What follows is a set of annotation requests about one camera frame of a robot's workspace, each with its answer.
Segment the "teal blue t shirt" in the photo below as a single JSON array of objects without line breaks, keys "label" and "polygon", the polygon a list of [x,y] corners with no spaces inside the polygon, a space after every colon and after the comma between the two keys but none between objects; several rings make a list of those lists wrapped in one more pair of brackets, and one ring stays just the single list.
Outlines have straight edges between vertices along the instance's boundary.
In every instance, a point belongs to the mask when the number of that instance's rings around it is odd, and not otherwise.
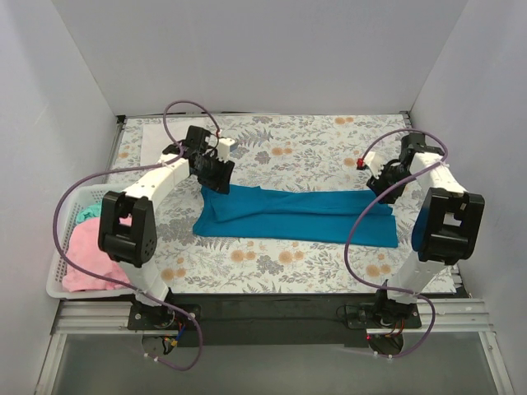
[{"label": "teal blue t shirt", "polygon": [[228,194],[202,189],[203,211],[193,226],[202,237],[289,239],[344,244],[369,190],[285,192],[232,185]]}]

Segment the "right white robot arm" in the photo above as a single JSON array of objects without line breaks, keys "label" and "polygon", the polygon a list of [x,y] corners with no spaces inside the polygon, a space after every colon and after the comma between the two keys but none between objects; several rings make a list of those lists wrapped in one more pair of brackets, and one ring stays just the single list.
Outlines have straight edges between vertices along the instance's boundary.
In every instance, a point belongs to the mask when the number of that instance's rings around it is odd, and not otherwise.
[{"label": "right white robot arm", "polygon": [[429,133],[403,128],[399,156],[386,160],[368,147],[357,162],[371,177],[368,188],[383,204],[393,204],[407,183],[418,181],[426,196],[415,221],[412,252],[375,293],[372,313],[387,323],[410,318],[418,295],[448,266],[473,254],[483,218],[482,195],[465,189],[450,172],[446,145],[427,143]]}]

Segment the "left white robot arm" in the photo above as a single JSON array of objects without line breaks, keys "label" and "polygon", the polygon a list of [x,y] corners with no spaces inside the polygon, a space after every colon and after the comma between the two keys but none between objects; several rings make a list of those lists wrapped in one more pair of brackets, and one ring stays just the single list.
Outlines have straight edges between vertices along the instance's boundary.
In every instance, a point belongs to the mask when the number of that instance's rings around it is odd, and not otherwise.
[{"label": "left white robot arm", "polygon": [[230,160],[235,140],[218,137],[198,126],[188,128],[181,143],[167,146],[156,165],[121,192],[109,191],[102,199],[98,247],[124,270],[136,299],[157,306],[169,287],[152,261],[157,246],[156,209],[187,178],[216,193],[230,192],[235,163]]}]

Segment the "folded white t shirt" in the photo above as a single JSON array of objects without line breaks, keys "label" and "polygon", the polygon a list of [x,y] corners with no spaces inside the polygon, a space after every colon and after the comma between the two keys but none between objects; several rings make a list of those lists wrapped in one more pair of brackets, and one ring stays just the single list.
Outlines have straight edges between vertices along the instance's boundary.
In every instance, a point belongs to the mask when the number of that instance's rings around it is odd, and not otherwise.
[{"label": "folded white t shirt", "polygon": [[[177,140],[184,140],[192,121],[183,120],[168,123],[171,136]],[[142,145],[140,152],[140,165],[155,164],[161,157],[162,151],[172,144],[162,123],[147,124],[142,128]]]}]

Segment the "floral patterned table cloth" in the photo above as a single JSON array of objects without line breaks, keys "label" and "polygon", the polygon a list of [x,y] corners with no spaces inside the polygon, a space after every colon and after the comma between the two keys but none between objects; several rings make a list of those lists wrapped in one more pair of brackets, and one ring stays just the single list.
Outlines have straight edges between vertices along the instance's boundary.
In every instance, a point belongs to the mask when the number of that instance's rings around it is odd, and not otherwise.
[{"label": "floral patterned table cloth", "polygon": [[[237,141],[231,181],[290,192],[362,190],[356,168],[374,144],[399,154],[400,115],[220,115],[216,123]],[[276,239],[203,238],[192,231],[202,209],[200,185],[186,179],[156,213],[154,263],[176,293],[371,293],[411,252],[410,237],[424,194],[406,187],[394,214],[395,249]]]}]

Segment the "mint green t shirt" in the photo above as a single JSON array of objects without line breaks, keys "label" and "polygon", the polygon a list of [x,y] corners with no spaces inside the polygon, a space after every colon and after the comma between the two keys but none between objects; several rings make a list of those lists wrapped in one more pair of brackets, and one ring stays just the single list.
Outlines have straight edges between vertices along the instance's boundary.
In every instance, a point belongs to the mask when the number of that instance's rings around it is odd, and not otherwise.
[{"label": "mint green t shirt", "polygon": [[88,221],[92,218],[100,217],[102,210],[102,204],[100,202],[85,207],[81,209],[76,216],[76,224],[80,225],[81,223]]}]

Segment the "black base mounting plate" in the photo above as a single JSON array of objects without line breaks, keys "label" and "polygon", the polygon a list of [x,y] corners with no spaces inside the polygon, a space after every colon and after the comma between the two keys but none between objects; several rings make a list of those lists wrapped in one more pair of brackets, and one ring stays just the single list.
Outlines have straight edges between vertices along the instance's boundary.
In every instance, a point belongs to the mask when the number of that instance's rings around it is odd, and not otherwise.
[{"label": "black base mounting plate", "polygon": [[133,302],[128,329],[167,335],[183,331],[182,347],[341,344],[368,347],[367,331],[418,329],[416,307],[391,313],[373,294],[176,294],[161,306]]}]

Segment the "white plastic laundry basket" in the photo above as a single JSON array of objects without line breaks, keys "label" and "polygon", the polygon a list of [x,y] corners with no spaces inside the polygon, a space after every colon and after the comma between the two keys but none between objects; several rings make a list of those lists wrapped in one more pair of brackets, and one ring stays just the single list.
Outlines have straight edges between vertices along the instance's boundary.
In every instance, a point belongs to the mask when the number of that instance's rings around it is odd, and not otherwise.
[{"label": "white plastic laundry basket", "polygon": [[[69,239],[76,226],[79,212],[102,201],[109,191],[120,192],[128,187],[128,183],[94,184],[78,187],[65,199],[58,215],[58,240],[64,253],[68,251]],[[46,291],[48,295],[61,300],[94,300],[114,298],[133,293],[128,288],[117,290],[80,290],[70,292],[63,286],[63,278],[70,266],[55,252],[49,269]]]}]

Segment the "pink t shirt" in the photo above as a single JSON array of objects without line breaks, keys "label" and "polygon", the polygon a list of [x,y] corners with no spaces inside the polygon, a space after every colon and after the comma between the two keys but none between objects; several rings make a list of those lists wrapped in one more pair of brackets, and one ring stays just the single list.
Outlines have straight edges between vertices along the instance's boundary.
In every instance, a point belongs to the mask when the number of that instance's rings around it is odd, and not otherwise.
[{"label": "pink t shirt", "polygon": [[[67,257],[79,267],[97,275],[129,283],[124,270],[98,247],[100,218],[91,218],[76,225],[69,239]],[[88,276],[68,265],[62,279],[63,288],[69,292],[88,290],[117,290],[123,286],[111,281]]]}]

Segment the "aluminium frame rail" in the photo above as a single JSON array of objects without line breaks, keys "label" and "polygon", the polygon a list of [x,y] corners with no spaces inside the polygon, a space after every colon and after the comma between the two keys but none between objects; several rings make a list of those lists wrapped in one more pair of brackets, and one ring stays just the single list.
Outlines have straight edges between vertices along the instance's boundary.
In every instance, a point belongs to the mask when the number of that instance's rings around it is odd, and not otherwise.
[{"label": "aluminium frame rail", "polygon": [[[492,332],[494,325],[481,299],[434,299],[434,332]],[[65,301],[53,325],[58,334],[125,334],[131,304],[125,301]]]}]

